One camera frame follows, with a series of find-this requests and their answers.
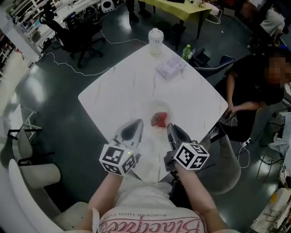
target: red object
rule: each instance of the red object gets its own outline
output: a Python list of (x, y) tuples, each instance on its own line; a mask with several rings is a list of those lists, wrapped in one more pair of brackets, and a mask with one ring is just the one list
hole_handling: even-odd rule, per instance
[(168, 116), (167, 112), (159, 112), (158, 113), (158, 117), (159, 117), (159, 121), (164, 121)]
[(161, 127), (161, 128), (165, 128), (166, 127), (165, 121), (159, 121), (157, 125), (158, 125), (158, 127)]
[(161, 128), (165, 128), (166, 127), (166, 123), (165, 120), (168, 116), (167, 112), (157, 112), (154, 114), (154, 116), (151, 119), (151, 126), (158, 126)]

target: yellow table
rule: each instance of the yellow table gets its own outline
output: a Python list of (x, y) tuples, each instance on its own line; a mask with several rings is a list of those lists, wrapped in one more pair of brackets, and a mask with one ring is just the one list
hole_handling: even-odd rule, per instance
[[(170, 2), (167, 0), (139, 0), (147, 4), (153, 5), (154, 13), (156, 12), (156, 7), (169, 12), (180, 19), (180, 26), (183, 27), (184, 21), (188, 19), (194, 19), (198, 22), (197, 39), (199, 38), (201, 26), (205, 18), (209, 15), (211, 8), (208, 6), (194, 8), (193, 4), (189, 0), (185, 0), (184, 3)], [(180, 38), (178, 43), (176, 43), (176, 50), (178, 48)]]

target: white t-shirt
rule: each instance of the white t-shirt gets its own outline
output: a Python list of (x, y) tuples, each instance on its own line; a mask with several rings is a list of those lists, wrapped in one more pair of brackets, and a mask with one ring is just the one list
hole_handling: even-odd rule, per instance
[(267, 11), (266, 19), (260, 25), (270, 36), (273, 36), (277, 28), (282, 31), (285, 27), (284, 17), (272, 8)]
[[(196, 212), (177, 208), (169, 195), (156, 187), (138, 187), (123, 192), (113, 209), (99, 219), (93, 209), (93, 232), (195, 232), (206, 233), (203, 218)], [(238, 233), (235, 230), (221, 230), (217, 233)]]

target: green bottle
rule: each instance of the green bottle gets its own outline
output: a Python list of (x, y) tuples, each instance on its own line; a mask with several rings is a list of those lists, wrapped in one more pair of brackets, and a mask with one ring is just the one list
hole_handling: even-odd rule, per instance
[(183, 49), (183, 55), (182, 55), (182, 58), (184, 60), (188, 60), (188, 55), (191, 53), (191, 49), (190, 49), (190, 45), (187, 45), (184, 49)]

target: white table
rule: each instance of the white table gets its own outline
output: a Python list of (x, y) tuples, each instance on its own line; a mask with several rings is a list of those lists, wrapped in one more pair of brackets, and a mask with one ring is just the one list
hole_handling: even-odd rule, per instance
[(157, 110), (151, 107), (153, 103), (164, 104), (170, 112), (170, 121), (198, 142), (227, 109), (227, 102), (189, 64), (171, 81), (156, 72), (156, 65), (173, 54), (175, 52), (163, 45), (161, 55), (153, 57), (146, 45), (79, 95), (81, 104), (108, 141), (127, 121), (143, 120), (144, 132), (138, 146), (142, 156), (133, 171), (145, 182), (158, 182), (168, 174), (164, 156), (171, 150), (166, 129), (151, 127), (151, 117)]

